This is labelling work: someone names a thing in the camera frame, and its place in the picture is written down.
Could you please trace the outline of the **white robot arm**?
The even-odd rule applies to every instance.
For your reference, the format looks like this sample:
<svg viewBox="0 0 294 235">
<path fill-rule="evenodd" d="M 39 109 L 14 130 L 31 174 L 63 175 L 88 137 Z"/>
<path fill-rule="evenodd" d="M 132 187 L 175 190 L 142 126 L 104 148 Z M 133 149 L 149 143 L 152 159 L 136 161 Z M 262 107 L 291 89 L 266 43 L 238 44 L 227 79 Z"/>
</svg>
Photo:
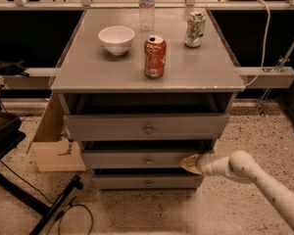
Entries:
<svg viewBox="0 0 294 235">
<path fill-rule="evenodd" d="M 294 231 L 294 192 L 266 173 L 249 153 L 234 151 L 228 157 L 212 153 L 194 154 L 182 159 L 180 166 L 193 174 L 254 183 Z"/>
</svg>

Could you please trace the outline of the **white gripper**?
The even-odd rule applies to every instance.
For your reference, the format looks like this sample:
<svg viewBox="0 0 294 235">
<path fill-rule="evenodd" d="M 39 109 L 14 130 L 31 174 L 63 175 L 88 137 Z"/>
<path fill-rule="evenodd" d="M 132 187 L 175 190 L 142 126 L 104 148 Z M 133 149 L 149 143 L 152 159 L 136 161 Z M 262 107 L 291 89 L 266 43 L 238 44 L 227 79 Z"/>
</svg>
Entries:
<svg viewBox="0 0 294 235">
<path fill-rule="evenodd" d="M 229 157 L 216 154 L 191 155 L 180 161 L 180 166 L 193 174 L 229 176 L 232 172 Z"/>
</svg>

